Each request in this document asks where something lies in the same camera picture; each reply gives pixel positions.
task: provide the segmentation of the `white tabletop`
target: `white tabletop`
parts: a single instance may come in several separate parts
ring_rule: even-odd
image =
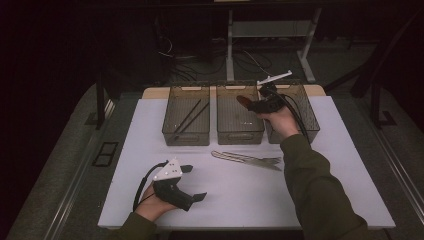
[[[312,148],[328,158],[331,172],[343,184],[354,211],[370,228],[394,227],[333,100],[309,99],[321,127]],[[212,150],[257,157],[282,156],[278,144],[268,143],[266,133],[260,145],[218,145],[215,101],[211,98],[209,146],[168,147],[161,132],[167,99],[139,100],[99,219],[100,227],[122,226],[132,211],[144,175],[155,164],[177,157],[181,165],[194,167],[182,176],[178,187],[190,195],[208,194],[188,212],[178,209],[163,215],[156,222],[159,229],[300,229],[283,172],[211,156]],[[284,163],[277,166],[283,169]]]

